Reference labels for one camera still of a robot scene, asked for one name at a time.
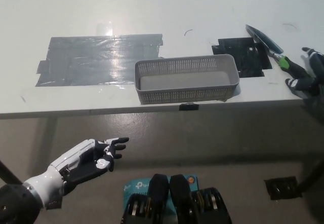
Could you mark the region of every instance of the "gray floor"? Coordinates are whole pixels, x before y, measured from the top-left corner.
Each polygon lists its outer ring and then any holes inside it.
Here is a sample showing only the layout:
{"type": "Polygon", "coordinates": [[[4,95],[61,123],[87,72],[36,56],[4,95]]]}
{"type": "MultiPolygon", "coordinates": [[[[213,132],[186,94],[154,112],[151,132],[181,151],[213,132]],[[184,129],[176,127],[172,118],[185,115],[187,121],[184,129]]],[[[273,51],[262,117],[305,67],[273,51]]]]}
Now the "gray floor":
{"type": "Polygon", "coordinates": [[[27,179],[86,138],[130,137],[113,173],[78,186],[37,223],[119,223],[124,184],[154,173],[196,174],[200,188],[218,188],[233,223],[324,223],[323,184],[277,202],[264,185],[303,179],[324,155],[321,129],[300,107],[2,120],[0,157],[27,179]]]}

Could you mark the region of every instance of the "robotic hand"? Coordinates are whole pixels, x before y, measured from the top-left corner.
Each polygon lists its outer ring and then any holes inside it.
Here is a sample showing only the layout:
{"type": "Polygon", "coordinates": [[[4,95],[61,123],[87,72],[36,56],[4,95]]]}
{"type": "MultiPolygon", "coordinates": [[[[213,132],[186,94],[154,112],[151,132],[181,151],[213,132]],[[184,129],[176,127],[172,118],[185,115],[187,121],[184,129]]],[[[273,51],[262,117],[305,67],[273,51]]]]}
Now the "robotic hand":
{"type": "Polygon", "coordinates": [[[0,224],[34,223],[42,208],[60,208],[63,196],[83,182],[113,171],[128,138],[103,142],[87,139],[53,161],[47,171],[28,179],[23,185],[0,188],[0,224]]]}
{"type": "Polygon", "coordinates": [[[302,91],[311,96],[318,96],[322,93],[322,86],[324,85],[324,55],[311,48],[303,48],[302,50],[309,56],[309,65],[314,77],[286,79],[286,84],[296,95],[299,95],[298,91],[302,91]]]}

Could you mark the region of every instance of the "gray duct tape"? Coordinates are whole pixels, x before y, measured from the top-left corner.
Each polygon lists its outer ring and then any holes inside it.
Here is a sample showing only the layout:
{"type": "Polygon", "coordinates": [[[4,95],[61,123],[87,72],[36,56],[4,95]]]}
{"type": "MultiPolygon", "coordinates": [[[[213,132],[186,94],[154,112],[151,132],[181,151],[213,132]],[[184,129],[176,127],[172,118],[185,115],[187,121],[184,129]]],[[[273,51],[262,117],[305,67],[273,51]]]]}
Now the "gray duct tape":
{"type": "Polygon", "coordinates": [[[162,34],[52,38],[36,86],[133,84],[135,63],[158,58],[162,34]]]}

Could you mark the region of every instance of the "white tabletop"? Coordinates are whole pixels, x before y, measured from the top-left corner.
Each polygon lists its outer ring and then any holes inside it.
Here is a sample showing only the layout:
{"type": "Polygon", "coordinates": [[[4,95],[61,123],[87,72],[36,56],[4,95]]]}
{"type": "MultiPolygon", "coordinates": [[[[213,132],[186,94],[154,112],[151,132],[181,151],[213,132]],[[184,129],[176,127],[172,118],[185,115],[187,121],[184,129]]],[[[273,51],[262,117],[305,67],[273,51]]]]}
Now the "white tabletop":
{"type": "MultiPolygon", "coordinates": [[[[134,85],[35,87],[40,60],[53,36],[96,34],[100,23],[114,35],[163,34],[159,56],[211,55],[218,39],[248,37],[249,24],[305,66],[304,46],[324,48],[324,0],[0,0],[0,118],[67,116],[178,110],[178,104],[141,105],[134,85]]],[[[263,78],[241,79],[227,102],[198,102],[201,108],[240,102],[298,103],[271,60],[263,78]]]]}

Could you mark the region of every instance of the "rectangular basket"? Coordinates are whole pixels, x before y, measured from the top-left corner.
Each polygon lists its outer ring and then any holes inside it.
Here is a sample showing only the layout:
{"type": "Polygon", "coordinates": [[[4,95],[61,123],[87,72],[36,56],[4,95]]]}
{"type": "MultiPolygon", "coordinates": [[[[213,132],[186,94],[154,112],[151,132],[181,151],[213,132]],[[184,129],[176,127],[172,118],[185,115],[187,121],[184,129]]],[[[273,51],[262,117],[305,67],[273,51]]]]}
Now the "rectangular basket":
{"type": "Polygon", "coordinates": [[[227,100],[239,83],[231,55],[139,61],[135,87],[142,104],[227,100]]]}

